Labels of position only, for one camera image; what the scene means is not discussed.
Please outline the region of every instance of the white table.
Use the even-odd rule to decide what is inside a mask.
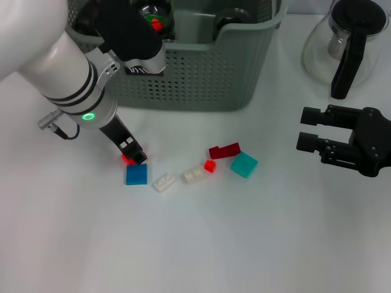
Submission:
[[[377,178],[296,151],[304,106],[372,106],[391,118],[391,29],[373,77],[345,101],[309,79],[302,44],[320,16],[287,16],[254,100],[232,113],[119,109],[149,155],[150,182],[239,142],[249,179],[219,160],[208,180],[164,194],[127,187],[99,131],[64,142],[36,122],[53,110],[13,74],[0,84],[0,292],[381,293],[391,290],[391,168]],[[71,134],[67,117],[61,127]]]

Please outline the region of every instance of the glass coffee pot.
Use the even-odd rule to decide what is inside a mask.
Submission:
[[[304,46],[306,72],[331,85],[331,97],[345,99],[351,86],[372,74],[388,24],[385,11],[371,0],[335,0]]]

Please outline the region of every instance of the cable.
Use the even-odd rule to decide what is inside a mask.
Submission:
[[[78,126],[78,129],[76,130],[76,134],[73,137],[68,137],[67,140],[74,140],[77,139],[80,134],[80,125],[76,124]]]
[[[73,136],[73,137],[69,137],[65,132],[63,132],[63,130],[60,127],[58,127],[54,123],[51,126],[49,126],[49,129],[53,133],[57,134],[59,137],[61,137],[64,140],[74,140],[74,139],[77,139],[79,134],[80,134],[80,125],[78,125],[78,124],[76,124],[76,125],[77,125],[78,128],[76,130],[75,136]]]

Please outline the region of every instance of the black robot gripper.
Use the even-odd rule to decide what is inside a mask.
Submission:
[[[391,121],[375,108],[359,110],[329,105],[322,113],[320,109],[305,107],[301,123],[353,130],[349,143],[300,132],[296,149],[319,151],[324,164],[357,170],[367,177],[376,177],[380,169],[391,166]]]

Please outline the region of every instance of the perforated basket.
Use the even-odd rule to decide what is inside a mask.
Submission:
[[[67,32],[83,52],[89,52],[103,39],[81,35],[71,28],[85,3],[68,0]],[[122,68],[106,91],[125,107],[240,109],[252,99],[272,34],[287,6],[288,0],[174,0],[176,41],[165,43],[164,76],[127,75]],[[228,24],[213,42],[213,18],[226,8],[256,14],[258,23]]]

